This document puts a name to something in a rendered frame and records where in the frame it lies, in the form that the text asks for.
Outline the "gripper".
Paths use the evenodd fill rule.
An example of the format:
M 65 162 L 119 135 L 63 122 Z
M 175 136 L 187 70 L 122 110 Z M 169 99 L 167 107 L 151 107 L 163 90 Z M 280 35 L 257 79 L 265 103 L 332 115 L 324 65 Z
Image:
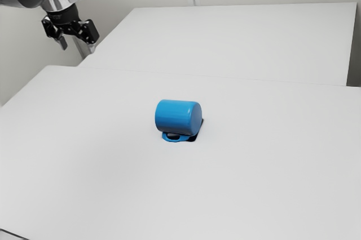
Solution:
M 70 28 L 72 35 L 88 45 L 94 45 L 99 39 L 99 32 L 91 19 L 80 21 L 76 4 L 60 11 L 47 12 L 47 16 L 41 20 L 41 23 L 46 35 L 57 42 L 63 51 L 68 48 L 68 44 L 63 36 L 63 31 L 56 27 Z

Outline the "blue mug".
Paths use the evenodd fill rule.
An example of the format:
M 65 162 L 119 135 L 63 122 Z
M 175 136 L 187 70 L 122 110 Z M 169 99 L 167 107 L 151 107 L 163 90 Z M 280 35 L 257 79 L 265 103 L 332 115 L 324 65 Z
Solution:
M 196 136 L 202 125 L 202 108 L 198 102 L 159 101 L 155 110 L 155 125 L 167 142 L 177 143 Z

